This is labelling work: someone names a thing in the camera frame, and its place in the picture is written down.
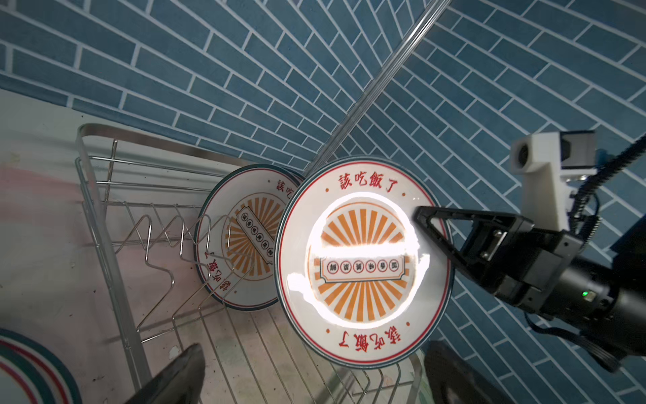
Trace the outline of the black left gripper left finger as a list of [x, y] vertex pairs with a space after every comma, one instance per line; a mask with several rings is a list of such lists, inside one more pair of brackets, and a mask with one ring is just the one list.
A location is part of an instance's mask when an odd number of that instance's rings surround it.
[[204, 350], [199, 343], [195, 343], [126, 403], [198, 403], [204, 382]]

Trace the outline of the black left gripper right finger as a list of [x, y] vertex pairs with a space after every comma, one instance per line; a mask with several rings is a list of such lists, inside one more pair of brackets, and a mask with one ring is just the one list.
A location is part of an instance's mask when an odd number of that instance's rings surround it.
[[424, 367], [435, 403], [513, 404], [444, 342], [429, 343]]

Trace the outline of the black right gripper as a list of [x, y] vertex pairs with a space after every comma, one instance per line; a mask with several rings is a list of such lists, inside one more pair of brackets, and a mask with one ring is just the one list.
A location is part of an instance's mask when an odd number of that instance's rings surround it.
[[465, 277], [529, 313], [546, 311], [584, 245], [571, 232], [536, 229], [530, 219], [504, 212], [419, 206], [412, 220]]

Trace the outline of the sunburst red text plate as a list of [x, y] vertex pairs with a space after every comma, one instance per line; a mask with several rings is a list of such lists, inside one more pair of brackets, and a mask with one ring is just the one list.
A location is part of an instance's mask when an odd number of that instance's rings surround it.
[[279, 224], [280, 304], [304, 344], [351, 369], [396, 364], [431, 336], [454, 282], [448, 256], [415, 225], [434, 207], [410, 170], [343, 158], [302, 183]]

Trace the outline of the red rim white plate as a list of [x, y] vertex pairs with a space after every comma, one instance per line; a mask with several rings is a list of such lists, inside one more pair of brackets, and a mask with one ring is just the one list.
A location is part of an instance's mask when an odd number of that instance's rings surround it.
[[2, 403], [81, 403], [65, 364], [37, 341], [1, 330]]

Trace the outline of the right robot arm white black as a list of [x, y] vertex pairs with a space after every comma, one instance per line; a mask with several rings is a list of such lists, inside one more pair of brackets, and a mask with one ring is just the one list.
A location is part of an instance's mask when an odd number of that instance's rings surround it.
[[605, 370], [645, 355], [645, 221], [613, 246], [611, 267], [580, 255], [571, 232], [535, 227], [521, 215], [419, 206], [417, 228], [465, 277], [527, 315], [577, 328], [540, 328], [580, 346]]

